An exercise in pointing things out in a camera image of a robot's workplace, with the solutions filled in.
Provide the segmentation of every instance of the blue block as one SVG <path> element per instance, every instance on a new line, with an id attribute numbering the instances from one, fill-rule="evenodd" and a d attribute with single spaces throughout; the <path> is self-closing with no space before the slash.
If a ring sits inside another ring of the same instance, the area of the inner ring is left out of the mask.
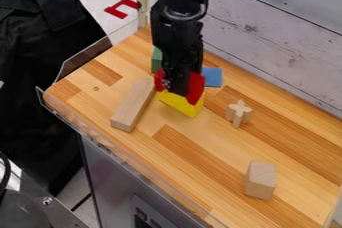
<path id="1" fill-rule="evenodd" d="M 222 87 L 222 68 L 203 68 L 202 75 L 205 77 L 206 87 Z"/>

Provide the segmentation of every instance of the red marking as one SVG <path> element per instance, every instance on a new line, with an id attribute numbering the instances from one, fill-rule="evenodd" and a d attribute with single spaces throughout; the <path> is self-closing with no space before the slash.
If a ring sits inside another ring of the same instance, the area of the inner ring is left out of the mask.
<path id="1" fill-rule="evenodd" d="M 189 93 L 186 96 L 188 103 L 196 105 L 204 91 L 205 78 L 201 74 L 190 72 Z"/>
<path id="2" fill-rule="evenodd" d="M 119 1 L 118 3 L 116 3 L 114 6 L 111 6 L 111 7 L 108 7 L 105 9 L 105 11 L 113 16 L 116 16 L 120 19 L 124 19 L 126 18 L 128 15 L 124 12 L 121 12 L 119 10 L 117 10 L 118 7 L 122 6 L 122 5 L 125 5 L 125 6 L 128 6 L 128 7 L 131 7 L 131 8 L 134 8 L 134 9 L 139 9 L 140 5 L 138 2 L 136 1 L 133 1 L 133 0 L 121 0 Z"/>
<path id="3" fill-rule="evenodd" d="M 156 75 L 154 76 L 154 85 L 158 92 L 161 92 L 165 89 L 163 85 L 163 79 L 165 77 L 165 72 L 163 68 L 158 69 Z"/>

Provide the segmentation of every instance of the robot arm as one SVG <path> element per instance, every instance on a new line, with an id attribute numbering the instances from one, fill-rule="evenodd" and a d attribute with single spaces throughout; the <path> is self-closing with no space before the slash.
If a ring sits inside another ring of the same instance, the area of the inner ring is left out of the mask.
<path id="1" fill-rule="evenodd" d="M 156 74 L 157 91 L 186 97 L 195 105 L 204 89 L 203 42 L 199 22 L 209 0 L 158 0 L 151 9 L 152 39 L 163 53 Z"/>

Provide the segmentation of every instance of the black cable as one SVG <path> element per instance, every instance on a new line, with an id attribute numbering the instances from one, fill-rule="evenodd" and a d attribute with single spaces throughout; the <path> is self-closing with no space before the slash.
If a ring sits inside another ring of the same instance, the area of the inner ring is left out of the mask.
<path id="1" fill-rule="evenodd" d="M 71 208 L 71 211 L 74 212 L 78 209 L 84 202 L 86 202 L 89 198 L 91 198 L 91 193 L 88 193 L 83 199 L 81 199 L 75 206 Z"/>
<path id="2" fill-rule="evenodd" d="M 6 155 L 3 154 L 2 152 L 0 152 L 0 159 L 2 159 L 2 161 L 4 162 L 4 167 L 5 167 L 4 176 L 3 176 L 1 183 L 0 183 L 0 198 L 1 198 L 6 191 L 6 187 L 7 187 L 8 181 L 10 179 L 11 163 L 7 159 Z"/>

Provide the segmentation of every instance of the green block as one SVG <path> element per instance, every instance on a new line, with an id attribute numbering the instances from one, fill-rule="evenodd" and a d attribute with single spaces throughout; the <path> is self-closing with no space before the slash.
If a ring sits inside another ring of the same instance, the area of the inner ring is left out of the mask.
<path id="1" fill-rule="evenodd" d="M 155 73 L 161 68 L 161 61 L 163 59 L 163 53 L 159 48 L 154 48 L 153 55 L 152 55 L 152 63 L 151 68 L 152 72 Z"/>

